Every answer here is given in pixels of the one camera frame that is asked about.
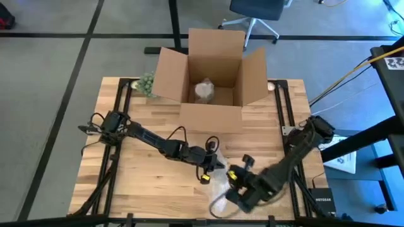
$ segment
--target yellow cable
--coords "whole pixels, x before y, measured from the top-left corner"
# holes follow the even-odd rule
[[[346,3],[347,1],[348,1],[348,0],[343,0],[342,2],[336,3],[335,5],[328,5],[328,4],[325,4],[324,2],[323,2],[322,4],[325,5],[325,6],[327,6],[327,7],[335,7],[335,6],[341,5],[341,4],[343,4],[343,3]]]
[[[332,84],[331,86],[329,86],[327,89],[325,89],[319,96],[313,98],[309,103],[315,102],[318,98],[320,98],[321,96],[323,96],[325,93],[329,92],[331,89],[333,89],[334,86],[336,86],[337,84],[341,83],[341,81],[343,81],[345,78],[347,78],[349,75],[351,75],[351,74],[352,74],[353,72],[355,72],[356,70],[358,70],[358,69],[360,69],[360,68],[362,68],[362,67],[364,67],[364,66],[366,66],[366,65],[368,65],[368,64],[370,64],[370,63],[372,63],[372,62],[375,62],[375,61],[377,61],[377,60],[380,60],[380,59],[382,59],[382,58],[384,58],[384,57],[387,57],[387,56],[389,56],[389,55],[391,55],[391,54],[395,54],[395,53],[397,53],[397,52],[399,52],[399,51],[402,51],[402,50],[404,50],[404,47],[397,48],[397,49],[392,50],[392,51],[390,51],[390,52],[387,52],[387,53],[385,53],[385,54],[383,54],[383,55],[380,55],[379,57],[375,57],[375,58],[373,58],[373,59],[371,59],[371,60],[369,60],[369,61],[363,62],[362,64],[358,65],[358,66],[357,66],[356,68],[354,68],[353,70],[349,71],[345,76],[341,77],[341,79],[339,79],[338,81],[336,81],[335,83],[333,83],[333,84]]]

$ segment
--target box flap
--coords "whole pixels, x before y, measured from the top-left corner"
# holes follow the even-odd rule
[[[184,83],[187,83],[187,62],[187,55],[162,47],[151,92],[181,102]]]
[[[182,103],[180,124],[204,132],[241,133],[241,107]]]
[[[189,29],[189,56],[242,58],[243,31]]]
[[[241,62],[242,104],[268,96],[265,49],[259,48]]]

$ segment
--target office chair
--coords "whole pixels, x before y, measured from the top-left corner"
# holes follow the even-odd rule
[[[259,21],[275,34],[275,38],[273,39],[272,43],[276,44],[279,39],[279,34],[263,20],[279,20],[283,11],[283,5],[284,0],[232,0],[230,3],[230,10],[247,17],[232,21],[224,20],[222,24],[218,26],[218,29],[223,29],[223,26],[225,25],[234,25],[250,19],[246,41],[244,42],[245,50],[251,30],[253,29],[254,24]]]

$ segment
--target black metal frame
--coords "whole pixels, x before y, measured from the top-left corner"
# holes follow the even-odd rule
[[[122,78],[119,80],[119,86],[117,90],[116,100],[114,104],[114,110],[119,109],[119,105],[121,104],[121,96],[125,86],[127,86],[126,96],[124,100],[124,107],[123,112],[128,113],[129,109],[129,102],[131,98],[132,88],[130,83],[137,79],[129,79],[129,78]],[[275,101],[276,101],[276,108],[278,110],[278,118],[280,121],[280,130],[282,135],[282,141],[285,143],[286,137],[282,134],[282,126],[285,126],[285,119],[283,116],[282,110],[282,101],[280,97],[280,88],[283,90],[283,94],[285,97],[285,104],[286,109],[288,112],[288,120],[290,126],[294,126],[294,116],[292,111],[292,104],[290,101],[290,95],[288,90],[288,83],[286,80],[268,80],[269,82],[274,83],[275,85]],[[119,156],[121,153],[121,143],[119,143],[115,148],[115,153],[110,155],[111,147],[106,145],[104,149],[104,156],[102,159],[102,164],[100,167],[100,175],[98,176],[98,184],[100,184],[101,180],[103,179],[107,165],[108,159],[112,160],[112,165],[116,165],[119,162]],[[286,153],[289,152],[289,148],[283,146],[283,150]],[[136,223],[165,223],[165,224],[179,224],[181,226],[192,226],[192,225],[209,225],[209,224],[265,224],[267,227],[275,227],[276,225],[285,225],[285,226],[387,226],[387,225],[380,225],[380,224],[369,224],[369,223],[357,223],[353,221],[344,221],[340,219],[334,218],[313,218],[312,212],[309,206],[307,199],[304,197],[304,206],[305,212],[307,216],[301,216],[299,211],[299,205],[297,200],[296,188],[295,184],[290,183],[290,195],[292,198],[292,207],[294,210],[294,217],[295,220],[275,220],[274,216],[268,216],[267,220],[237,220],[237,219],[155,219],[155,218],[133,218],[133,214],[129,213],[127,218],[109,218],[109,211],[112,202],[112,195],[115,186],[115,179],[116,179],[117,168],[112,171],[112,176],[109,180],[109,186],[106,195],[106,202],[103,214],[98,213],[98,207],[100,202],[100,197],[97,198],[95,201],[92,214],[91,215],[83,215],[83,216],[67,216],[63,218],[48,218],[48,219],[38,219],[38,220],[29,220],[29,221],[15,221],[15,222],[8,222],[8,223],[0,223],[0,227],[5,226],[95,226],[97,224],[104,224],[105,227],[108,226],[109,223],[114,224],[126,224],[127,227],[133,227]],[[298,175],[295,176],[294,181],[298,183],[298,185],[304,185],[306,187],[306,180],[304,178],[304,170],[302,163],[300,163],[297,167]]]

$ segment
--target chair base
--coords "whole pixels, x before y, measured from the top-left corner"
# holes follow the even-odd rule
[[[263,20],[257,19],[257,18],[246,17],[246,18],[240,18],[240,19],[236,19],[236,20],[232,20],[232,21],[223,21],[222,24],[218,26],[218,29],[224,29],[223,26],[225,26],[225,25],[236,25],[239,23],[243,23],[243,22],[247,21],[248,19],[250,19],[250,22],[249,22],[249,26],[248,26],[247,35],[246,35],[246,41],[244,42],[244,50],[247,47],[248,40],[251,35],[251,30],[253,29],[253,26],[255,25],[255,23],[257,21],[262,23],[267,29],[269,29],[271,32],[273,32],[275,34],[275,38],[272,40],[272,43],[276,44],[278,42],[279,34],[274,29],[272,29],[271,26],[267,25]]]

